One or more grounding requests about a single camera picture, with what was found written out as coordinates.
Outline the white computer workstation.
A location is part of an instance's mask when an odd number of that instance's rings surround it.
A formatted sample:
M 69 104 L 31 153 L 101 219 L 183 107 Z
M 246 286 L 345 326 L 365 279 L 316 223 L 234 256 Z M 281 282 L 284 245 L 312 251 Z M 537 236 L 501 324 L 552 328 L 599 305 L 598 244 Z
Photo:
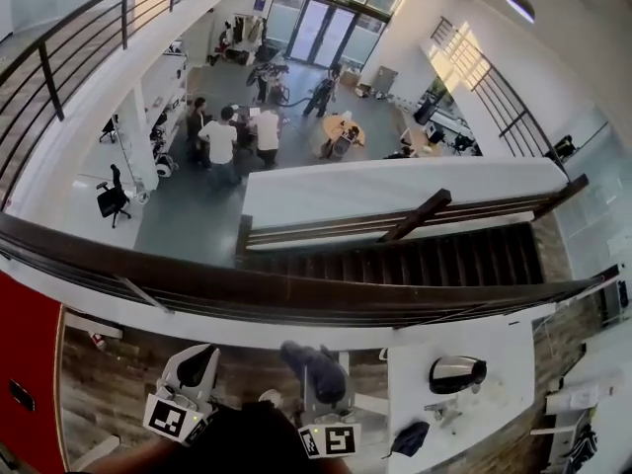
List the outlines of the white computer workstation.
M 399 105 L 394 115 L 402 148 L 411 157 L 482 155 L 460 109 L 445 97 L 425 93 L 415 106 Z

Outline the round wooden table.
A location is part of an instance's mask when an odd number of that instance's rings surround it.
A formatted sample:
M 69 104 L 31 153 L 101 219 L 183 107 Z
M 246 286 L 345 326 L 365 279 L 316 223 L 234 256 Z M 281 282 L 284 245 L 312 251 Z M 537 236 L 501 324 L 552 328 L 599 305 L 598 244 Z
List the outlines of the round wooden table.
M 358 128 L 358 135 L 357 139 L 355 140 L 355 145 L 365 145 L 366 138 L 363 130 L 351 118 L 344 118 L 342 115 L 325 116 L 322 119 L 322 126 L 327 137 L 332 139 L 337 138 L 344 131 L 351 128 L 352 126 L 356 126 Z

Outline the small grey metal tool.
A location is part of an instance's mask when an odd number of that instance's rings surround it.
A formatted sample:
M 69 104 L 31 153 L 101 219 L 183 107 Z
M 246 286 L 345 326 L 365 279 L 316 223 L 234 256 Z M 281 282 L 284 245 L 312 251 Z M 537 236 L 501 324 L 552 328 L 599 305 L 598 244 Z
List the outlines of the small grey metal tool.
M 447 400 L 429 404 L 424 410 L 433 415 L 436 422 L 447 424 L 461 415 L 458 408 L 458 397 L 454 396 Z

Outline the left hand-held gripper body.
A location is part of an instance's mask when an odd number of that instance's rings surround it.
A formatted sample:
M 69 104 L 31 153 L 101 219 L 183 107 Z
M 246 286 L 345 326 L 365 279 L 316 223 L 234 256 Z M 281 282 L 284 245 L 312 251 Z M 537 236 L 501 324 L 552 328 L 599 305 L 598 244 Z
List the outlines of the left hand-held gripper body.
M 143 426 L 157 435 L 178 444 L 192 446 L 211 424 L 218 411 L 216 405 L 197 403 L 187 395 L 187 389 L 158 381 L 156 390 L 147 396 Z

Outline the dark stair handrail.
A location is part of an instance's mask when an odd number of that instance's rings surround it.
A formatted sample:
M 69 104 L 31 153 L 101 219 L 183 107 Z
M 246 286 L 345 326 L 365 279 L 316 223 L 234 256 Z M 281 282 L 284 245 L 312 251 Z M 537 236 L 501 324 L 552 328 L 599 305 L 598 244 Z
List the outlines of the dark stair handrail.
M 289 225 L 255 228 L 254 218 L 243 214 L 240 218 L 235 252 L 241 257 L 256 246 L 288 242 L 341 238 L 379 232 L 378 241 L 401 240 L 414 230 L 425 226 L 453 224 L 485 218 L 530 213 L 538 219 L 585 189 L 590 183 L 587 175 L 569 182 L 565 188 L 551 194 L 500 198 L 476 202 L 455 203 L 451 192 L 440 189 L 413 210 L 319 220 Z

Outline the red table with white legs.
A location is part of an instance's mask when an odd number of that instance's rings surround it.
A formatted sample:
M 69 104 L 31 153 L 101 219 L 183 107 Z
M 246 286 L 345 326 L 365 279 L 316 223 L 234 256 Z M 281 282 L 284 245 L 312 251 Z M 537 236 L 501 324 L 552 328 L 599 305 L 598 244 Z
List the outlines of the red table with white legs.
M 64 305 L 0 272 L 0 444 L 39 474 L 71 471 L 60 396 Z M 9 392 L 35 399 L 31 413 Z

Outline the person's black shirt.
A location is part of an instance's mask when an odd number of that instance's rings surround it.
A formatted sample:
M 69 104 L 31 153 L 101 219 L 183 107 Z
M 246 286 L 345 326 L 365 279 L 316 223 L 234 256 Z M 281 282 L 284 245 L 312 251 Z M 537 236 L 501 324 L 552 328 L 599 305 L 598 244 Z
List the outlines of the person's black shirt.
M 341 458 L 307 457 L 294 424 L 269 402 L 222 406 L 190 447 L 154 474 L 352 474 Z

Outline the dark blue cloth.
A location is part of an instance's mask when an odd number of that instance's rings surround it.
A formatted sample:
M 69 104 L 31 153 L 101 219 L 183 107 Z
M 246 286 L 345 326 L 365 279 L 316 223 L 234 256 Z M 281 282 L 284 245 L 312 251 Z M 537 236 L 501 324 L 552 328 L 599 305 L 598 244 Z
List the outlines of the dark blue cloth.
M 423 446 L 430 430 L 430 424 L 426 421 L 415 420 L 407 427 L 400 430 L 392 441 L 386 458 L 393 454 L 413 457 Z
M 326 347 L 316 350 L 285 341 L 279 355 L 301 385 L 312 389 L 319 403 L 334 405 L 343 400 L 347 391 L 346 373 Z

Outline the grey metal cabinet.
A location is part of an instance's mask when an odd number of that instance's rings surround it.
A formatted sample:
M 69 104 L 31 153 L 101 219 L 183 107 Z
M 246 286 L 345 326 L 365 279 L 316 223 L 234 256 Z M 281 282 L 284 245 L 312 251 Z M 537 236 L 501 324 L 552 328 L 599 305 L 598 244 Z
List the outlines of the grey metal cabinet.
M 395 83 L 398 72 L 386 66 L 377 69 L 371 88 L 375 92 L 388 93 Z

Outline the dark wooden staircase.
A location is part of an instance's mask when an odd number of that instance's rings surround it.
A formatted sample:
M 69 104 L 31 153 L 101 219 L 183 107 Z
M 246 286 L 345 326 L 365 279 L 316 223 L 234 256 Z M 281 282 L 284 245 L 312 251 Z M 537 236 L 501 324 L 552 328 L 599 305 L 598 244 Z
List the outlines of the dark wooden staircase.
M 411 286 L 529 285 L 545 282 L 527 223 L 394 243 L 327 244 L 253 252 L 247 271 L 290 277 Z

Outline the dark wooden railing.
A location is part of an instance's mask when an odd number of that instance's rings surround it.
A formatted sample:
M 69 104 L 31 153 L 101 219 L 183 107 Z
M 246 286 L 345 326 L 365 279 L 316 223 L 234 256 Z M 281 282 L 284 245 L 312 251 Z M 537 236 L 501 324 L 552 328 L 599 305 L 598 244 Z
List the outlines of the dark wooden railing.
M 302 326 L 402 329 L 508 315 L 591 292 L 618 267 L 529 285 L 411 286 L 283 276 L 136 252 L 0 213 L 0 255 L 65 283 L 171 312 Z

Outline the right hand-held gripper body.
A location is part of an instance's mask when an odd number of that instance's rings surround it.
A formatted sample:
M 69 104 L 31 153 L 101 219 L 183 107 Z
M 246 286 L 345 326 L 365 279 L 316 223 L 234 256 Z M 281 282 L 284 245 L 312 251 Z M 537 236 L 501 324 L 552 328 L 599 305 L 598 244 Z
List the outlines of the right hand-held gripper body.
M 356 408 L 335 410 L 315 416 L 298 414 L 298 434 L 310 459 L 342 458 L 355 455 L 360 443 Z

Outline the black smartphone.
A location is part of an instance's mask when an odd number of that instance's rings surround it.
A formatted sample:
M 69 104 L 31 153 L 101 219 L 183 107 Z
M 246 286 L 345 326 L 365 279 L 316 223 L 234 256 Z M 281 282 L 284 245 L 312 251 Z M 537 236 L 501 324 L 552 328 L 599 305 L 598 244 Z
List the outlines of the black smartphone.
M 35 399 L 14 379 L 9 380 L 9 392 L 11 396 L 29 412 L 33 412 L 36 408 Z

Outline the glass entrance door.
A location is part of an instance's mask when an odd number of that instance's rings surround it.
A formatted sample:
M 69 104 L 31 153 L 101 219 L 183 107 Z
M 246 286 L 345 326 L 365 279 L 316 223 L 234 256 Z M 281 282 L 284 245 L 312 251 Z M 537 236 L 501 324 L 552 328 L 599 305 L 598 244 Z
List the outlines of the glass entrance door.
M 287 49 L 288 58 L 325 69 L 337 63 L 353 28 L 356 14 L 338 5 L 307 0 Z

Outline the white side desk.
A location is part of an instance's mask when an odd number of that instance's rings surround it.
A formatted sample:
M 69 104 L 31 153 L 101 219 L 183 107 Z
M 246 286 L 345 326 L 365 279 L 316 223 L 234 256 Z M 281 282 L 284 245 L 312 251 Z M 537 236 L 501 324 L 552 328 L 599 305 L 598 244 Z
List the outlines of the white side desk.
M 545 413 L 592 415 L 596 453 L 579 474 L 622 474 L 632 469 L 632 339 L 590 340 L 584 356 L 547 396 Z

